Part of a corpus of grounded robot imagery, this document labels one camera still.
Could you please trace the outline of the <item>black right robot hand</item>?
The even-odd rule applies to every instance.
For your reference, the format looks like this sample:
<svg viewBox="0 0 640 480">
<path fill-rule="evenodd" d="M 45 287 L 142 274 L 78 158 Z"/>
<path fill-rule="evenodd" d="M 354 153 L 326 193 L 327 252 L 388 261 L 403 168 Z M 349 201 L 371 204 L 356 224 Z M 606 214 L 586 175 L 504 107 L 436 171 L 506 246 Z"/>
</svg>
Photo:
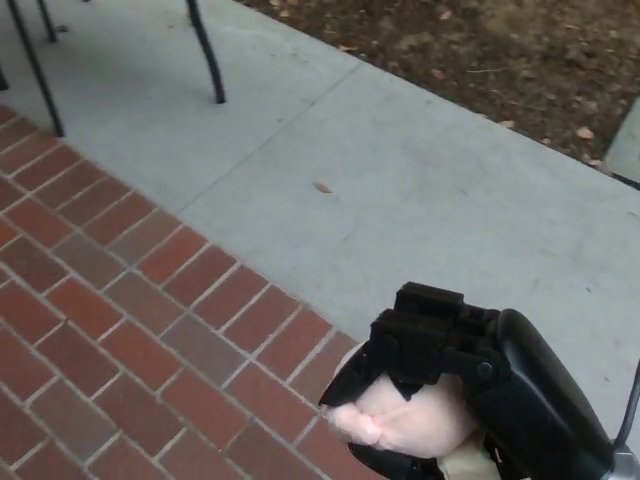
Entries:
<svg viewBox="0 0 640 480">
<path fill-rule="evenodd" d="M 614 479 L 616 446 L 521 313 L 404 284 L 320 398 L 351 454 L 389 479 Z"/>
</svg>

